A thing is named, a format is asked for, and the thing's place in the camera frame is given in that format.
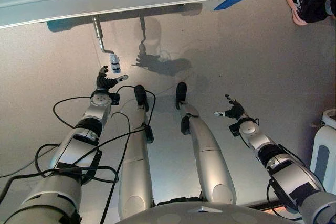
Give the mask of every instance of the black cable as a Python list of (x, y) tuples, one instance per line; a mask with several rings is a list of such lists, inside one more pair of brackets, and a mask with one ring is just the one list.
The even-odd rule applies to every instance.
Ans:
[(57, 117), (58, 120), (60, 120), (63, 124), (65, 124), (66, 126), (69, 126), (70, 128), (74, 129), (75, 127), (72, 126), (71, 124), (67, 123), (66, 121), (64, 121), (55, 111), (55, 108), (57, 105), (59, 105), (60, 103), (62, 102), (65, 102), (65, 101), (69, 101), (69, 100), (74, 100), (74, 99), (80, 99), (80, 98), (90, 98), (90, 97), (72, 97), (72, 98), (67, 98), (67, 99), (64, 99), (64, 100), (61, 100), (59, 102), (56, 102), (55, 105), (53, 106), (53, 113), (55, 115), (55, 117)]
[[(130, 85), (124, 85), (124, 86), (121, 86), (118, 90), (117, 90), (117, 94), (119, 93), (119, 91), (122, 89), (122, 88), (135, 88), (135, 86), (130, 86)], [(154, 107), (155, 107), (155, 103), (156, 103), (156, 96), (154, 93), (152, 93), (151, 91), (148, 91), (145, 89), (145, 91), (149, 94), (151, 94), (153, 97), (154, 97), (154, 102), (153, 102), (153, 106), (152, 106), (152, 110), (151, 110), (151, 114), (149, 116), (149, 120), (148, 120), (148, 125), (150, 124), (151, 120), (152, 120), (152, 115), (153, 115), (153, 111), (154, 111)]]
[[(122, 115), (124, 115), (126, 117), (127, 122), (128, 122), (128, 131), (130, 133), (131, 132), (131, 125), (130, 125), (130, 120), (129, 120), (128, 116), (126, 116), (125, 114), (123, 114), (121, 112), (116, 112), (114, 114), (122, 114)], [(119, 165), (118, 165), (117, 174), (119, 174), (122, 162), (124, 161), (125, 153), (126, 153), (126, 148), (127, 148), (127, 144), (128, 144), (128, 140), (129, 139), (130, 139), (130, 135), (128, 135), (128, 137), (127, 137), (127, 140), (126, 140), (126, 143), (125, 143), (125, 147), (124, 147), (124, 151), (122, 153), (122, 157), (121, 157)], [(105, 204), (103, 215), (101, 216), (101, 219), (100, 219), (100, 224), (103, 224), (105, 222), (106, 214), (107, 214), (107, 211), (109, 210), (110, 202), (111, 202), (111, 199), (112, 199), (112, 194), (113, 194), (113, 191), (114, 191), (114, 187), (116, 186), (115, 184), (116, 183), (113, 183), (113, 185), (111, 187), (110, 194), (109, 194), (109, 196), (107, 198), (107, 201), (106, 201), (106, 204)]]
[(271, 205), (271, 202), (270, 202), (270, 200), (269, 200), (269, 195), (268, 195), (268, 194), (269, 194), (269, 188), (270, 188), (270, 186), (271, 186), (271, 184), (268, 183), (268, 186), (267, 186), (267, 189), (266, 189), (266, 198), (267, 198), (267, 203), (268, 203), (269, 208), (275, 213), (275, 215), (277, 215), (277, 216), (279, 216), (279, 217), (282, 217), (282, 218), (284, 218), (284, 219), (287, 219), (287, 220), (293, 220), (293, 221), (302, 220), (301, 217), (299, 217), (299, 218), (293, 218), (293, 219), (291, 219), (291, 218), (286, 218), (286, 217), (280, 215), (278, 212), (275, 211), (275, 209), (273, 208), (273, 206)]
[(302, 159), (300, 159), (297, 155), (295, 155), (293, 152), (291, 152), (290, 150), (288, 150), (286, 147), (284, 147), (282, 144), (278, 144), (278, 146), (283, 149), (285, 152), (287, 152), (288, 154), (292, 155), (293, 157), (295, 157), (298, 161), (300, 161), (303, 166), (305, 167), (305, 163), (302, 161)]
[(42, 178), (45, 178), (46, 175), (44, 175), (40, 169), (40, 167), (38, 166), (38, 154), (40, 153), (40, 151), (44, 148), (44, 147), (47, 147), (47, 146), (54, 146), (54, 147), (57, 147), (59, 146), (59, 144), (44, 144), (42, 145), (38, 150), (37, 152), (35, 153), (35, 159), (34, 159), (34, 162), (35, 162), (35, 167), (36, 167), (36, 170), (41, 174)]
[(144, 131), (144, 130), (145, 130), (145, 129), (143, 128), (143, 129), (141, 129), (141, 130), (132, 131), (132, 132), (125, 133), (125, 134), (122, 134), (122, 135), (120, 135), (120, 136), (117, 136), (117, 137), (115, 137), (115, 138), (112, 138), (112, 139), (110, 139), (110, 140), (108, 140), (108, 141), (106, 141), (106, 142), (104, 142), (104, 143), (102, 143), (102, 144), (96, 146), (95, 148), (91, 149), (90, 151), (86, 152), (83, 156), (81, 156), (81, 157), (80, 157), (79, 159), (77, 159), (74, 163), (72, 163), (72, 165), (76, 165), (79, 161), (81, 161), (81, 160), (82, 160), (83, 158), (85, 158), (86, 156), (90, 155), (92, 152), (94, 152), (94, 151), (97, 150), (98, 148), (100, 148), (100, 147), (102, 147), (102, 146), (104, 146), (104, 145), (106, 145), (106, 144), (108, 144), (108, 143), (110, 143), (110, 142), (112, 142), (112, 141), (114, 141), (114, 140), (117, 140), (117, 139), (119, 139), (119, 138), (121, 138), (121, 137), (123, 137), (123, 136), (131, 135), (131, 134), (136, 133), (136, 132), (141, 132), (141, 131)]
[(242, 141), (244, 142), (244, 144), (245, 144), (248, 148), (250, 148), (250, 146), (248, 146), (248, 144), (247, 144), (247, 143), (245, 142), (245, 140), (243, 139), (242, 135), (239, 134), (239, 136), (240, 136), (240, 138), (242, 139)]
[[(52, 150), (55, 149), (55, 148), (56, 148), (56, 146), (54, 146), (53, 148), (51, 148), (51, 149), (49, 149), (49, 150), (43, 152), (41, 155), (38, 156), (38, 158), (42, 157), (43, 155), (47, 154), (48, 152), (52, 151)], [(9, 176), (12, 176), (12, 175), (14, 175), (14, 174), (16, 174), (16, 173), (19, 173), (19, 172), (21, 172), (22, 170), (26, 169), (29, 165), (31, 165), (31, 164), (34, 163), (34, 162), (35, 162), (35, 159), (33, 159), (33, 160), (30, 161), (28, 164), (24, 165), (23, 167), (21, 167), (20, 169), (14, 171), (14, 172), (11, 172), (11, 173), (6, 174), (6, 175), (1, 175), (0, 178), (9, 177)]]
[[(76, 173), (74, 171), (78, 171), (78, 170), (99, 170), (99, 169), (108, 169), (111, 170), (115, 177), (114, 180), (106, 180), (106, 179), (101, 179), (101, 178), (96, 178), (96, 177), (91, 177), (88, 176), (86, 174), (80, 174), (80, 173)], [(8, 193), (8, 190), (12, 184), (12, 182), (16, 179), (23, 179), (23, 178), (32, 178), (32, 177), (37, 177), (40, 176), (41, 174), (46, 174), (46, 173), (50, 173), (50, 172), (54, 172), (54, 173), (67, 173), (67, 174), (74, 174), (74, 175), (79, 175), (79, 176), (83, 176), (83, 177), (88, 177), (94, 180), (98, 180), (101, 182), (106, 182), (106, 183), (116, 183), (119, 180), (118, 174), (116, 172), (115, 169), (113, 169), (110, 166), (97, 166), (97, 167), (73, 167), (73, 168), (66, 168), (66, 169), (48, 169), (45, 171), (42, 171), (40, 173), (33, 173), (33, 174), (25, 174), (25, 175), (16, 175), (13, 176), (11, 178), (9, 178), (9, 180), (7, 181), (4, 189), (2, 190), (1, 194), (0, 194), (0, 204), (2, 203), (2, 201), (4, 200), (6, 194)]]

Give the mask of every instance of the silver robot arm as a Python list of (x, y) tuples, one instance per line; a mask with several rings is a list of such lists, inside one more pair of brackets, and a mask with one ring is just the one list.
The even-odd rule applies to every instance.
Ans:
[(284, 151), (259, 128), (244, 108), (228, 95), (233, 107), (218, 116), (235, 118), (229, 128), (234, 136), (241, 136), (271, 177), (269, 183), (279, 200), (299, 211), (306, 224), (336, 223), (336, 196), (326, 193), (323, 185), (304, 164)]
[[(58, 147), (51, 161), (51, 169), (66, 170), (74, 167), (74, 163), (80, 157), (98, 145), (111, 106), (119, 103), (119, 95), (109, 93), (109, 89), (128, 77), (107, 79), (106, 72), (107, 66), (100, 69), (97, 88), (91, 95), (90, 105), (75, 128)], [(102, 152), (97, 149), (77, 162), (75, 166), (96, 167), (101, 155)], [(85, 177), (66, 172), (51, 173), (38, 183), (6, 223), (80, 223), (78, 211), (81, 185), (87, 183), (95, 173), (95, 169), (83, 171), (82, 174), (85, 174)]]

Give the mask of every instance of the black joint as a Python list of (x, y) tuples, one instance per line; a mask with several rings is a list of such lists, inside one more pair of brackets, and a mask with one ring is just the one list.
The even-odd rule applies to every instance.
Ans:
[(147, 143), (151, 144), (154, 141), (154, 136), (153, 136), (153, 131), (152, 128), (149, 125), (145, 125), (145, 133), (146, 133), (146, 138), (147, 138)]
[(101, 131), (103, 130), (103, 125), (98, 119), (84, 118), (77, 123), (75, 128), (84, 128), (91, 130), (95, 132), (98, 137), (100, 137)]
[(305, 183), (298, 188), (296, 188), (292, 193), (289, 194), (292, 199), (296, 200), (298, 206), (302, 206), (303, 201), (310, 195), (318, 193), (310, 183)]
[(109, 97), (112, 100), (112, 105), (119, 105), (120, 95), (117, 93), (109, 93)]
[(258, 158), (261, 161), (262, 165), (266, 167), (268, 161), (279, 154), (286, 153), (276, 144), (268, 144), (260, 149), (258, 152)]
[(183, 135), (189, 135), (190, 134), (190, 128), (189, 128), (189, 116), (185, 116), (181, 120), (181, 132)]

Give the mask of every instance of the gray floor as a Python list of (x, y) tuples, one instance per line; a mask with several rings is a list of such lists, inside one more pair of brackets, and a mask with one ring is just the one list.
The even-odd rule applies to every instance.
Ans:
[[(268, 175), (230, 134), (228, 126), (234, 121), (216, 118), (213, 112), (229, 109), (224, 94), (233, 95), (252, 117), (260, 118), (262, 130), (273, 140), (309, 162), (315, 133), (310, 123), (335, 107), (335, 21), (298, 27), (286, 0), (244, 0), (219, 12), (196, 8), (145, 20), (152, 57), (142, 67), (134, 66), (142, 39), (138, 18), (104, 22), (102, 28), (106, 47), (120, 56), (122, 73), (130, 76), (124, 84), (142, 84), (157, 95), (155, 141), (148, 146), (155, 202), (200, 193), (191, 140), (180, 133), (174, 107), (180, 81), (188, 84), (188, 101), (222, 148), (237, 203), (265, 201)], [(100, 66), (109, 59), (100, 51), (91, 24), (61, 33), (51, 33), (45, 23), (33, 24), (2, 29), (0, 38), (0, 173), (6, 174), (30, 161), (38, 146), (62, 141), (69, 129), (54, 117), (52, 105), (89, 95)], [(133, 98), (133, 91), (124, 89), (121, 105), (113, 110), (131, 116)], [(58, 111), (75, 124), (87, 105), (87, 100), (70, 101)], [(126, 121), (118, 115), (109, 120), (101, 139), (126, 131)], [(118, 165), (124, 141), (103, 148), (102, 165)], [(42, 158), (41, 165), (47, 166), (49, 158)], [(33, 171), (33, 166), (26, 170)], [(98, 175), (110, 178), (107, 172)], [(13, 183), (0, 206), (0, 220), (15, 210), (36, 181)], [(5, 182), (0, 179), (1, 187)], [(83, 186), (82, 223), (98, 222), (109, 188), (98, 182)], [(115, 190), (106, 223), (119, 219), (118, 186)]]

